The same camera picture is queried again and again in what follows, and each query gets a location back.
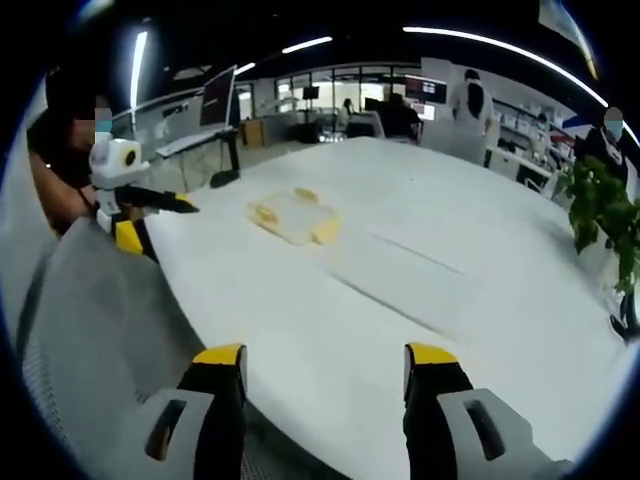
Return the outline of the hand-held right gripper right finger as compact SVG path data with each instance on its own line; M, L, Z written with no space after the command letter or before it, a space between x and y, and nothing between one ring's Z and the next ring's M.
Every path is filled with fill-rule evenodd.
M554 479L530 423L433 345L404 347L403 432L412 479Z

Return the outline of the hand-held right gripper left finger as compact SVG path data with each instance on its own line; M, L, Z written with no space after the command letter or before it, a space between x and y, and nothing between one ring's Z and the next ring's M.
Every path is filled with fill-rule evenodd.
M178 385L141 405L113 449L115 479L239 479L244 454L247 348L196 355Z

